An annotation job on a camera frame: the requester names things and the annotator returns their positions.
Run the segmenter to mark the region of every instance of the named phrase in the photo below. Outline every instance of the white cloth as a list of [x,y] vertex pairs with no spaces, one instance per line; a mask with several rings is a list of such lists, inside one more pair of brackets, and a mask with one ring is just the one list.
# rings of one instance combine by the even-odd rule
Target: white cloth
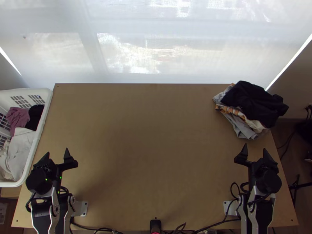
[[[9,150],[10,142],[11,142],[11,140],[6,140],[4,145],[3,145],[3,148],[0,149],[0,164],[6,165],[5,160],[7,158],[7,152]],[[5,179],[12,180],[13,176],[9,172],[9,170],[5,170],[6,168],[7,168],[7,166],[5,166],[4,168],[0,167],[0,179],[1,180],[5,180]]]
[[7,157],[0,157],[0,167],[12,174],[14,181],[18,181],[23,174],[35,133],[27,128],[16,128]]

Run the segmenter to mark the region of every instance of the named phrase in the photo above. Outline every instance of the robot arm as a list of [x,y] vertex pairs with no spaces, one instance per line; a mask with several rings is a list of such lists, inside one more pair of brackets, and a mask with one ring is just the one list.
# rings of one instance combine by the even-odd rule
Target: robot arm
[[33,194],[26,209],[32,214],[32,225],[38,234],[70,234],[70,218],[87,214],[88,203],[76,201],[61,186],[63,171],[75,167],[78,167],[78,162],[66,148],[64,163],[55,164],[48,152],[34,165],[27,177],[26,186]]
[[[241,217],[242,234],[267,234],[273,219],[275,193],[280,190],[282,181],[277,175],[277,162],[266,149],[263,149],[263,157],[257,162],[250,162],[247,157],[245,144],[234,162],[248,167],[249,182],[241,185],[244,193],[238,195],[233,207],[228,207],[229,202],[225,201],[224,209],[226,211],[229,208],[229,215]],[[248,191],[243,189],[247,184]]]

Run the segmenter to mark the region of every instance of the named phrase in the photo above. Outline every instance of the clothing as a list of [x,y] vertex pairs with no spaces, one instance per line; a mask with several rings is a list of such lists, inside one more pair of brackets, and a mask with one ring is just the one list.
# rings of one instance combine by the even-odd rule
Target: clothing
[[238,138],[244,139],[256,139],[259,135],[255,133],[246,123],[239,117],[233,114],[223,114],[225,118],[233,125],[233,129],[236,132]]
[[14,181],[18,181],[23,174],[35,133],[27,128],[16,128],[6,157],[0,157],[0,167],[10,173]]
[[29,109],[28,113],[30,116],[30,120],[25,125],[25,128],[28,128],[32,131],[37,130],[43,109],[44,109],[44,105],[35,105]]
[[239,111],[238,109],[232,108],[232,112],[227,111],[228,108],[231,108],[229,106],[224,106],[224,104],[220,101],[225,94],[232,89],[234,84],[228,86],[223,92],[217,94],[213,97],[213,101],[216,103],[216,110],[220,110],[220,112],[224,115],[225,118],[233,125],[233,129],[236,132],[236,135],[239,138],[245,138],[245,139],[256,139],[259,135],[251,129],[247,123],[241,118],[243,116],[243,113]]
[[[7,152],[9,149],[10,140],[6,140],[3,148],[0,149],[0,162],[5,161],[7,158]],[[5,169],[0,167],[0,179],[13,179],[12,174],[9,171],[6,171]]]
[[14,136],[16,127],[25,127],[26,123],[30,120],[28,109],[22,109],[19,107],[11,107],[6,118],[8,123],[11,125],[11,136]]
[[240,107],[249,120],[259,120],[266,128],[275,125],[288,106],[279,95],[270,95],[262,87],[239,81],[221,99],[227,106]]

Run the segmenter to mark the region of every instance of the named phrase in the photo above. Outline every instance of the wall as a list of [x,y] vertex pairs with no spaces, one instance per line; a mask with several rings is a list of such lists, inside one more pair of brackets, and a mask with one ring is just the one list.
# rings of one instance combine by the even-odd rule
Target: wall
[[305,119],[304,109],[312,104],[312,41],[269,88],[270,94],[284,98],[289,110],[282,118]]
[[0,54],[0,90],[28,88],[20,74]]

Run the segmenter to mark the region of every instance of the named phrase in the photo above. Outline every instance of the gray cloth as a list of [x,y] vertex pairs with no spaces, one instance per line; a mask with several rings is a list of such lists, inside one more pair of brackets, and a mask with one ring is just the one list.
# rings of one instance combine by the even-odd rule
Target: gray cloth
[[[228,86],[223,92],[217,94],[212,99],[216,104],[224,105],[221,102],[221,99],[225,94],[232,88],[233,86]],[[253,131],[240,117],[233,115],[231,113],[229,114],[223,114],[225,118],[233,125],[233,129],[236,132],[236,135],[239,138],[244,139],[256,139],[259,135]]]
[[223,114],[225,118],[233,125],[233,129],[239,138],[256,139],[258,134],[255,133],[241,118],[233,114]]

